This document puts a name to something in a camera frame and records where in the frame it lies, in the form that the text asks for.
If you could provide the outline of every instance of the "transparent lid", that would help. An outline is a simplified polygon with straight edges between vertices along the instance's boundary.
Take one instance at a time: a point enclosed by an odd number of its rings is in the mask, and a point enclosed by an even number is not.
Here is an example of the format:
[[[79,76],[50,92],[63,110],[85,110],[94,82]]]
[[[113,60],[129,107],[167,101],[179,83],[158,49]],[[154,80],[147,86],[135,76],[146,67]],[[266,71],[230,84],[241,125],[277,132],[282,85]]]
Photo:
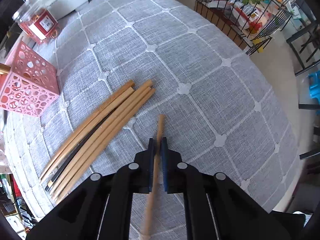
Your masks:
[[[28,0],[14,13],[12,19],[15,22],[27,20],[41,7],[43,7],[41,0]]]

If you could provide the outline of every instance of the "bundle of chopsticks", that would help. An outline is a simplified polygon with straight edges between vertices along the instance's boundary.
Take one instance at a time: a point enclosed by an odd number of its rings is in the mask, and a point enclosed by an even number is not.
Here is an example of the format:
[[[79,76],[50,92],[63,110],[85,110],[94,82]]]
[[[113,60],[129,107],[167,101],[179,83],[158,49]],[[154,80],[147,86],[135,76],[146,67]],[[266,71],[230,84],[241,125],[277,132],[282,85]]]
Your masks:
[[[153,95],[152,84],[147,80],[135,91],[134,82],[129,80],[87,117],[57,150],[40,175],[43,183],[70,154],[47,186],[56,203],[61,202],[100,152]]]

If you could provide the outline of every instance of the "wooden chopstick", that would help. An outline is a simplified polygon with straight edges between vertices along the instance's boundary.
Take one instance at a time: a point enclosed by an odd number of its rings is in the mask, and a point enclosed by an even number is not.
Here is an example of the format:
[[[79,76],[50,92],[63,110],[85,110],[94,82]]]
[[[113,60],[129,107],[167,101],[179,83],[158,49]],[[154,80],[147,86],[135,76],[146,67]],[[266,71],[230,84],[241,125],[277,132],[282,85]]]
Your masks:
[[[134,92],[132,87],[129,87],[125,92],[123,92],[118,98],[110,103],[92,122],[87,125],[76,137],[75,139],[60,153],[58,158],[52,163],[51,167],[48,169],[47,174],[41,179],[43,182],[47,176],[56,168],[59,163],[68,155],[73,148],[92,130],[104,116],[108,115],[112,110],[117,108],[122,102],[124,102],[132,93]]]
[[[47,163],[44,170],[42,171],[42,174],[40,175],[39,179],[41,182],[43,182],[51,172],[48,172],[50,167],[53,165],[53,163],[56,161],[56,159],[60,156],[60,154],[63,152],[63,150],[73,142],[73,140],[77,137],[77,135],[85,128],[87,127],[94,119],[97,117],[108,105],[110,105],[114,100],[116,100],[122,93],[124,93],[129,87],[134,86],[134,82],[132,80],[129,80],[126,84],[124,84],[122,87],[120,87],[116,92],[114,92],[110,97],[108,97],[107,100],[105,100],[98,108],[93,111],[91,115],[89,115],[81,125],[77,127],[77,129],[68,137],[68,139],[59,147],[53,158]]]
[[[118,117],[121,112],[123,112],[128,105],[130,105],[140,94],[148,88],[148,85],[152,85],[151,80],[147,80],[140,88],[138,88],[131,96],[129,96],[111,115],[108,117],[103,124],[98,128],[92,136],[86,141],[86,143],[81,147],[78,153],[73,157],[70,163],[67,165],[63,173],[59,176],[59,178],[54,183],[50,195],[53,195],[57,187],[61,184],[65,177],[73,168],[74,165],[79,161],[80,157],[88,150],[88,148],[97,140],[97,138],[103,133],[103,131],[113,122],[114,119]]]
[[[113,139],[113,137],[122,129],[122,127],[132,118],[135,113],[139,110],[141,106],[145,104],[145,102],[153,95],[155,92],[155,89],[151,89],[147,95],[143,97],[143,99],[129,112],[129,114],[124,117],[121,122],[114,127],[112,132],[103,140],[100,141],[99,146],[95,149],[94,152],[92,152],[88,159],[85,161],[85,163],[81,166],[81,168],[74,174],[72,179],[68,182],[68,184],[65,186],[63,191],[60,193],[60,195],[57,198],[57,203],[59,203],[66,194],[70,191],[70,189],[73,187],[73,185],[80,179],[82,174],[88,169],[88,167],[93,163],[93,161],[99,156],[99,154],[103,151],[104,148],[109,144],[109,142]]]
[[[72,163],[70,162],[70,165],[68,165],[68,169],[65,170],[63,176],[60,176],[57,181],[57,184],[54,184],[54,187],[50,192],[50,194],[53,196],[53,199],[55,199],[60,194],[60,192],[70,181],[72,176],[77,172],[77,170],[88,158],[87,156],[97,148],[101,139],[105,138],[150,90],[151,88],[149,87],[147,87],[142,92],[137,90],[137,92],[140,92],[140,94],[131,95],[126,101],[124,101],[124,103],[120,107],[118,107],[111,114],[109,118],[107,118],[107,120],[105,120],[103,125],[101,125],[103,127],[101,127],[101,129],[98,129],[87,141],[87,143],[83,145],[78,154],[73,158]]]
[[[160,164],[160,143],[162,139],[163,133],[163,125],[164,124],[164,114],[159,115],[158,121],[158,133],[157,133],[157,148],[156,155],[153,162],[153,184],[152,191],[147,196],[147,204],[144,210],[144,221],[142,224],[142,232],[140,240],[148,240],[150,239],[150,228],[152,222],[152,208],[155,199],[155,192],[158,183],[158,174],[159,174],[159,164]]]
[[[9,74],[11,67],[0,63],[0,74]]]

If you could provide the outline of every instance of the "plastic jar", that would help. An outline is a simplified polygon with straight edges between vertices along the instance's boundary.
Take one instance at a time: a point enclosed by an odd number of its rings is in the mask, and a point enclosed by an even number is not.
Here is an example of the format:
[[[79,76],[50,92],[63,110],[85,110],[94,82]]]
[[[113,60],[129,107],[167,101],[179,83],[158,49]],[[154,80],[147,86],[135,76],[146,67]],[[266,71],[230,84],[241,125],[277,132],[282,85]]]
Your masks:
[[[48,43],[59,34],[57,20],[44,7],[41,0],[26,1],[12,19],[39,44]]]

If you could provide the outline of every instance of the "jar lid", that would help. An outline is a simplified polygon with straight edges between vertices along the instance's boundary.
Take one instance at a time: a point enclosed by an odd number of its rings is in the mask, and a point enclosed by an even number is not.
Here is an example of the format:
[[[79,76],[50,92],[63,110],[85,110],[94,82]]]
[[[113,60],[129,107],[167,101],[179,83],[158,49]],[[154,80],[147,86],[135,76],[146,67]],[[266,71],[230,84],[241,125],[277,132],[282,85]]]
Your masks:
[[[35,8],[38,8],[40,4],[40,0],[28,0],[26,1],[21,7],[14,13],[12,16],[12,19],[14,21],[18,21],[21,19],[24,15],[30,14],[31,11],[33,11]]]

